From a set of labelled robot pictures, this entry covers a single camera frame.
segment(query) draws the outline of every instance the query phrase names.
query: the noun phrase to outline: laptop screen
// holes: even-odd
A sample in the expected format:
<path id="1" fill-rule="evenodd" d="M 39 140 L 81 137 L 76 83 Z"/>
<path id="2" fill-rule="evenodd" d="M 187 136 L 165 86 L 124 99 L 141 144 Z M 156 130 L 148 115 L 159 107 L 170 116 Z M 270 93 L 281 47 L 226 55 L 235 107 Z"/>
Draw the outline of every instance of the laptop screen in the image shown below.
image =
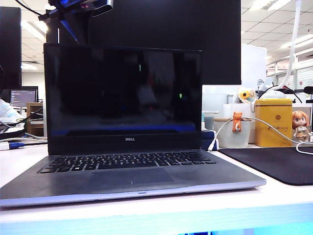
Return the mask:
<path id="1" fill-rule="evenodd" d="M 50 137 L 195 133 L 199 51 L 45 45 Z"/>

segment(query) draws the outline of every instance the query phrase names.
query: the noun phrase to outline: laptop keyboard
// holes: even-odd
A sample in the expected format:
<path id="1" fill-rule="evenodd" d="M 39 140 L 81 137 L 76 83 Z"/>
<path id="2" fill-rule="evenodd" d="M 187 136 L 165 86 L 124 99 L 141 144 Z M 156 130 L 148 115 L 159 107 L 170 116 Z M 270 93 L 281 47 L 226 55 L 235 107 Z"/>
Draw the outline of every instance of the laptop keyboard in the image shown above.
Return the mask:
<path id="1" fill-rule="evenodd" d="M 103 154 L 59 157 L 40 173 L 102 170 L 129 167 L 215 164 L 197 152 Z"/>

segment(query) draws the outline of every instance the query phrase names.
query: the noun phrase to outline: orange cat figurine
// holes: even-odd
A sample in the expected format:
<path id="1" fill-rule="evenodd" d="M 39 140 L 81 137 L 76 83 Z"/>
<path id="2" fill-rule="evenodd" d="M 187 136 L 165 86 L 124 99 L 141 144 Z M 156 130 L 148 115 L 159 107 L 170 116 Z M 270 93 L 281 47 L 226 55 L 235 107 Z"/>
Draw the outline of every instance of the orange cat figurine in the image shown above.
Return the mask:
<path id="1" fill-rule="evenodd" d="M 233 132 L 241 132 L 241 116 L 242 112 L 234 112 L 233 115 Z"/>

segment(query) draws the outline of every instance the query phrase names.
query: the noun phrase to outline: touchpad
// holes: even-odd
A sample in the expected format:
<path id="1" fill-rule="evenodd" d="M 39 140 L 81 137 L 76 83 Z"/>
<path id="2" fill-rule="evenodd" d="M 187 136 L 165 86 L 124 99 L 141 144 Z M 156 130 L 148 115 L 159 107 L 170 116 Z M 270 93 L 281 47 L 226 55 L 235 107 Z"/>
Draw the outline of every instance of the touchpad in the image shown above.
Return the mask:
<path id="1" fill-rule="evenodd" d="M 90 183 L 106 186 L 137 185 L 172 182 L 163 168 L 110 170 L 93 172 Z"/>

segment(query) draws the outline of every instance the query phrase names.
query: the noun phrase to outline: black mouse pad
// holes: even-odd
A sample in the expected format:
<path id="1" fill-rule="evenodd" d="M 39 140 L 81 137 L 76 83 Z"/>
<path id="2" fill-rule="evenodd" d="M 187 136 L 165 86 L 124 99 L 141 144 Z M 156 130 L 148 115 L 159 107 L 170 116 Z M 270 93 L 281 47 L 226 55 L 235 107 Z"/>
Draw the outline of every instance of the black mouse pad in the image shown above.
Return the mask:
<path id="1" fill-rule="evenodd" d="M 313 153 L 313 147 L 299 148 Z M 288 185 L 313 185 L 313 155 L 294 147 L 220 149 L 221 153 Z"/>

